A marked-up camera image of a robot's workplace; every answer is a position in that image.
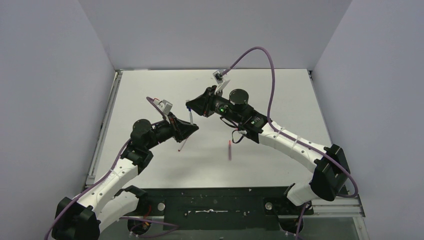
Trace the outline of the white red marker pen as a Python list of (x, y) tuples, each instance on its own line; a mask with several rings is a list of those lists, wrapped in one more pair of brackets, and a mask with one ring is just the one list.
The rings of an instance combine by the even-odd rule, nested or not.
[(186, 142), (187, 142), (187, 138), (181, 143), (181, 145), (180, 145), (180, 147), (179, 147), (179, 149), (177, 150), (178, 152), (181, 152), (182, 151), (182, 149), (184, 148), (184, 146), (185, 146), (185, 144), (186, 144)]

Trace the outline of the white blue marker pen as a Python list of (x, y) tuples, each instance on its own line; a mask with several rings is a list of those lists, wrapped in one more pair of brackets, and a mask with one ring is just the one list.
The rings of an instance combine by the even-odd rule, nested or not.
[(190, 120), (190, 124), (193, 125), (194, 124), (194, 120), (193, 120), (193, 114), (191, 111), (189, 111), (189, 120)]

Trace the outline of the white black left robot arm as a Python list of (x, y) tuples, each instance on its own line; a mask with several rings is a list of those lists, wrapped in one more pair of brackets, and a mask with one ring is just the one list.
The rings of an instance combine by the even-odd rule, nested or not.
[(172, 112), (155, 124), (147, 119), (137, 120), (129, 140), (106, 174), (74, 198), (65, 197), (59, 202), (54, 222), (44, 238), (97, 240), (105, 228), (123, 215), (145, 213), (146, 192), (124, 185), (149, 165), (154, 156), (152, 148), (169, 139), (181, 143), (197, 130), (198, 125), (181, 120)]

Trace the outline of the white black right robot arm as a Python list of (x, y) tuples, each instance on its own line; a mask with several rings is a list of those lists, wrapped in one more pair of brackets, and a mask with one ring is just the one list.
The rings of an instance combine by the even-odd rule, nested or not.
[(216, 88), (207, 87), (202, 95), (187, 101), (186, 106), (206, 118), (220, 115), (245, 138), (289, 156), (310, 171), (311, 179), (288, 187), (284, 193), (288, 200), (300, 206), (314, 199), (331, 202), (341, 195), (350, 171), (340, 146), (316, 144), (279, 126), (248, 104), (249, 95), (243, 89), (232, 90), (225, 99), (215, 92)]

